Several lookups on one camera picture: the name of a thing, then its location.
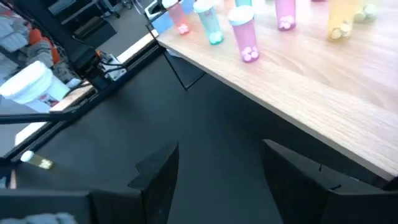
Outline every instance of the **container lid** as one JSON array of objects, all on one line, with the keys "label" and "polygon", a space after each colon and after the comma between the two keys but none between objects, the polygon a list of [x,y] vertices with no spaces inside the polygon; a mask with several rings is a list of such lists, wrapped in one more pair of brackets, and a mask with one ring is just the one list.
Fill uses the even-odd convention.
[{"label": "container lid", "polygon": [[20,72],[15,74],[13,77],[8,79],[5,84],[0,86],[0,95],[6,98],[10,98],[25,88],[29,87],[32,83],[35,83],[43,74],[46,73],[47,67],[40,61],[36,61]]},{"label": "container lid", "polygon": [[174,6],[176,3],[178,3],[178,0],[162,0],[162,5],[166,9]]},{"label": "container lid", "polygon": [[32,151],[26,151],[21,156],[21,161],[22,162],[27,162],[33,157],[33,155],[34,155],[34,153]]},{"label": "container lid", "polygon": [[238,6],[228,13],[228,20],[232,26],[245,24],[254,18],[251,6]]},{"label": "container lid", "polygon": [[193,3],[193,10],[196,13],[206,12],[207,10],[213,7],[213,3],[211,0],[197,0]]}]

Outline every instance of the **clear plastic bottle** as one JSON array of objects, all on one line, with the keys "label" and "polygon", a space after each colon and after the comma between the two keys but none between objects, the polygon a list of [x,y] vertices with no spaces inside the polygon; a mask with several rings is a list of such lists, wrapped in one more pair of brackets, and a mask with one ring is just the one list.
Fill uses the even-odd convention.
[{"label": "clear plastic bottle", "polygon": [[235,7],[238,6],[252,6],[252,0],[235,0]]},{"label": "clear plastic bottle", "polygon": [[378,5],[379,0],[360,0],[354,21],[356,23],[373,22],[377,17]]},{"label": "clear plastic bottle", "polygon": [[199,15],[210,44],[216,45],[221,43],[224,37],[213,3],[208,0],[198,0],[193,3],[193,10]]},{"label": "clear plastic bottle", "polygon": [[259,58],[253,18],[251,6],[239,6],[228,13],[228,20],[234,30],[239,53],[242,61],[246,63],[254,62]]},{"label": "clear plastic bottle", "polygon": [[189,33],[188,20],[178,0],[163,0],[162,4],[169,12],[169,16],[173,20],[178,32],[181,35]]},{"label": "clear plastic bottle", "polygon": [[296,26],[296,0],[275,0],[276,19],[280,31]]},{"label": "clear plastic bottle", "polygon": [[351,36],[358,0],[330,0],[328,40],[340,41]]}]

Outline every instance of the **cylindrical container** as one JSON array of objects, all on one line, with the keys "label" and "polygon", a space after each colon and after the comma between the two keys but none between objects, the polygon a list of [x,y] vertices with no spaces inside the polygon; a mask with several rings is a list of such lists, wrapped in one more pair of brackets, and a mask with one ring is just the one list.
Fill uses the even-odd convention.
[{"label": "cylindrical container", "polygon": [[377,17],[378,3],[379,0],[360,0],[354,21],[357,23],[373,22]]},{"label": "cylindrical container", "polygon": [[328,40],[340,41],[351,36],[358,0],[330,0]]},{"label": "cylindrical container", "polygon": [[276,19],[280,31],[296,26],[296,0],[275,0]]},{"label": "cylindrical container", "polygon": [[193,10],[198,13],[210,44],[215,45],[221,43],[224,37],[221,33],[213,3],[208,0],[198,0],[193,4]]},{"label": "cylindrical container", "polygon": [[254,13],[251,6],[239,6],[228,13],[228,20],[234,30],[239,53],[243,62],[250,63],[259,58]]},{"label": "cylindrical container", "polygon": [[6,99],[41,113],[49,112],[68,91],[69,87],[40,61],[26,66],[0,86],[0,95]]},{"label": "cylindrical container", "polygon": [[169,12],[169,16],[173,20],[178,32],[181,35],[189,33],[188,20],[178,0],[163,0],[162,4]]},{"label": "cylindrical container", "polygon": [[27,162],[43,169],[50,169],[53,165],[53,162],[51,160],[38,156],[32,151],[24,152],[21,156],[21,161]]},{"label": "cylindrical container", "polygon": [[235,0],[235,7],[252,6],[251,0]]}]

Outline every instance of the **yellow container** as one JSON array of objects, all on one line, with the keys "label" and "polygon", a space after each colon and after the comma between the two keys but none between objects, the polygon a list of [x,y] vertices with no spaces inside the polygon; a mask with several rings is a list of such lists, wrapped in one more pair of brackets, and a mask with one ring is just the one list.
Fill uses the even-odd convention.
[{"label": "yellow container", "polygon": [[354,15],[359,9],[360,0],[330,0],[328,40],[340,41],[351,36]]},{"label": "yellow container", "polygon": [[354,22],[366,23],[373,22],[377,17],[377,6],[379,0],[361,0],[358,10],[354,16]]}]

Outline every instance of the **black metal frame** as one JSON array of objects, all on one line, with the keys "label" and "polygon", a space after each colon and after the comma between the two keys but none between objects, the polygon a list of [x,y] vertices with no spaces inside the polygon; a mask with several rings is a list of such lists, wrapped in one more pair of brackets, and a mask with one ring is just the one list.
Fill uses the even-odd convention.
[{"label": "black metal frame", "polygon": [[[147,28],[148,32],[150,33],[150,35],[152,36],[152,38],[157,42],[157,44],[162,47],[159,42],[157,41],[156,37],[154,36],[154,34],[152,33],[152,30],[154,30],[152,23],[158,19],[160,16],[162,16],[163,14],[165,14],[165,12],[167,12],[167,10],[163,9],[161,10],[160,14],[153,17],[152,19],[149,19],[147,16],[147,20],[148,23],[145,25],[145,27]],[[180,82],[181,86],[184,88],[184,90],[188,90],[193,84],[195,84],[197,81],[199,81],[199,79],[201,79],[203,76],[206,75],[206,72],[203,72],[202,75],[200,75],[195,81],[193,81],[191,84],[185,85],[184,82],[181,80],[180,76],[178,75],[177,71],[175,70],[174,66],[172,65],[171,61],[169,60],[169,58],[166,55],[166,52],[163,51],[163,56],[166,58],[167,63],[169,64],[169,66],[172,68],[174,75],[177,77],[177,80]]]},{"label": "black metal frame", "polygon": [[[137,75],[143,68],[150,64],[155,58],[157,58],[165,49],[160,47],[155,40],[149,42],[144,48],[140,49],[138,53],[129,58],[128,61],[124,62],[123,65],[127,68],[127,73],[117,79],[115,82],[109,84],[107,88],[103,91],[96,92],[94,89],[85,93],[80,99],[76,100],[72,105],[66,109],[65,113],[59,114],[49,114],[53,116],[52,122],[47,122],[39,130],[31,134],[28,138],[23,140],[16,147],[11,149],[5,157],[14,162],[19,162],[21,154],[27,150],[37,151],[49,140],[51,140],[57,133],[61,130],[67,128],[69,125],[73,124],[75,121],[79,120],[87,112],[92,110],[95,106],[99,105],[105,98],[112,95],[114,92],[118,91],[122,86],[124,86],[128,80]],[[25,119],[36,119],[40,115],[35,115],[35,118],[25,118]]]}]

